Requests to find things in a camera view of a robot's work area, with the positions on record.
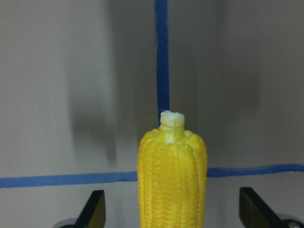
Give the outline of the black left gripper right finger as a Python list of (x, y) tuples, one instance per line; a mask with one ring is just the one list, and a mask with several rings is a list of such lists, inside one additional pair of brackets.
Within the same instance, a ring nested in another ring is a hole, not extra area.
[(245, 228), (281, 228), (281, 219), (250, 187), (239, 190), (239, 218)]

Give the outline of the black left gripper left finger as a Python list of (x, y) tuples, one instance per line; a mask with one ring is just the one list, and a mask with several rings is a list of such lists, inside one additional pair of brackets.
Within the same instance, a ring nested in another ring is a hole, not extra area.
[(76, 220), (75, 228), (104, 228), (106, 221), (105, 194), (94, 190)]

